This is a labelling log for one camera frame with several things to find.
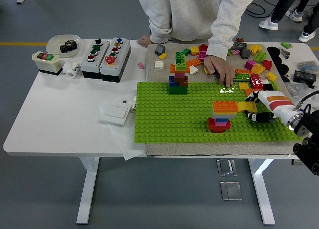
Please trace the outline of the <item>person's right hand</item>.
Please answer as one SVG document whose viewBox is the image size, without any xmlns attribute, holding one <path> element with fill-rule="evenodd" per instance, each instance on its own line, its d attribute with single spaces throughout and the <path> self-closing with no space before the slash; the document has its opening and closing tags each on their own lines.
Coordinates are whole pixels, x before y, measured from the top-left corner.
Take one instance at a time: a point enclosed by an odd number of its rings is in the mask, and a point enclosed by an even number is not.
<svg viewBox="0 0 319 229">
<path fill-rule="evenodd" d="M 150 39 L 151 34 L 143 35 L 139 39 L 136 40 L 137 44 L 143 46 L 143 47 L 148 47 L 150 44 L 153 44 L 153 42 Z"/>
</svg>

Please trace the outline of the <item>person's left hand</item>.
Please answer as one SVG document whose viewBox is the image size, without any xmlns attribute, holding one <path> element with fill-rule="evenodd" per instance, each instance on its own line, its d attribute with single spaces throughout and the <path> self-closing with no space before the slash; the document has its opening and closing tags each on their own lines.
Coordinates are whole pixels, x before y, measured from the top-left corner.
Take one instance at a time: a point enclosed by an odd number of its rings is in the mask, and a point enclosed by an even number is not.
<svg viewBox="0 0 319 229">
<path fill-rule="evenodd" d="M 228 64 L 224 59 L 207 55 L 204 59 L 204 66 L 207 67 L 211 73 L 217 72 L 219 74 L 219 84 L 225 84 L 226 87 L 233 85 L 235 77 L 235 68 Z"/>
</svg>

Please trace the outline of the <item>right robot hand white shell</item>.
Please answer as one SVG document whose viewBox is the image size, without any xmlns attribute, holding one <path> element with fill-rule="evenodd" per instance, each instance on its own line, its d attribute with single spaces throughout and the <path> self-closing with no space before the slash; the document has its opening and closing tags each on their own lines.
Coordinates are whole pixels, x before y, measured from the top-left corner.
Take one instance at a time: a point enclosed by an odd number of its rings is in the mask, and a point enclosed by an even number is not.
<svg viewBox="0 0 319 229">
<path fill-rule="evenodd" d="M 297 110 L 294 103 L 279 91 L 254 91 L 246 99 L 246 102 L 262 102 L 269 112 L 250 113 L 246 116 L 253 122 L 274 122 L 275 118 L 281 118 L 286 127 L 293 130 L 303 117 L 303 113 Z"/>
</svg>

